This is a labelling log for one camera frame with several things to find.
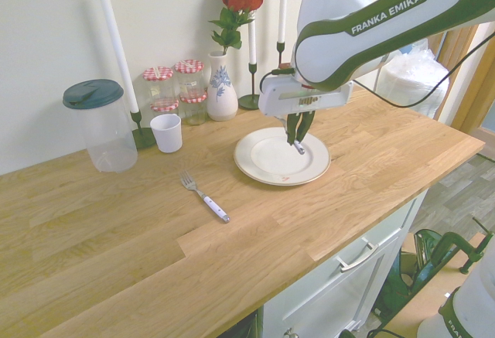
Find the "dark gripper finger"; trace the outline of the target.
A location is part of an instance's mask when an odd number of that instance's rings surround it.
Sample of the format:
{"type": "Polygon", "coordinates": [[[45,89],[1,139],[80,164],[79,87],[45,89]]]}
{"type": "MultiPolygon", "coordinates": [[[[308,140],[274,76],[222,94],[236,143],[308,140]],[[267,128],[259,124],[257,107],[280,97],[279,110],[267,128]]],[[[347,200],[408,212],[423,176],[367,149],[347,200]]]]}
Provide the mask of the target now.
{"type": "Polygon", "coordinates": [[[295,142],[299,119],[300,119],[300,113],[287,115],[285,129],[287,134],[287,142],[290,145],[293,145],[295,142]]]}
{"type": "Polygon", "coordinates": [[[297,141],[302,142],[304,137],[306,136],[307,132],[309,131],[311,124],[313,122],[313,119],[315,117],[315,112],[314,111],[307,111],[301,113],[301,121],[299,123],[299,126],[297,128],[297,141]]]}

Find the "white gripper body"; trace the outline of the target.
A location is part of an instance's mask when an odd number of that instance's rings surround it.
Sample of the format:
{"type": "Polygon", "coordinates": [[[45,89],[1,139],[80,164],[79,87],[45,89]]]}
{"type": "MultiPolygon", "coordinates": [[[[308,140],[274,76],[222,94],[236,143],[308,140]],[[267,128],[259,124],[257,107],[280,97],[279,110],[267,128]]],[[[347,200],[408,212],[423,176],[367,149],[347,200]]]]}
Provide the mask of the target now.
{"type": "Polygon", "coordinates": [[[325,92],[304,87],[291,75],[267,77],[261,82],[258,108],[265,116],[282,116],[344,106],[350,99],[353,84],[344,84],[325,92]]]}

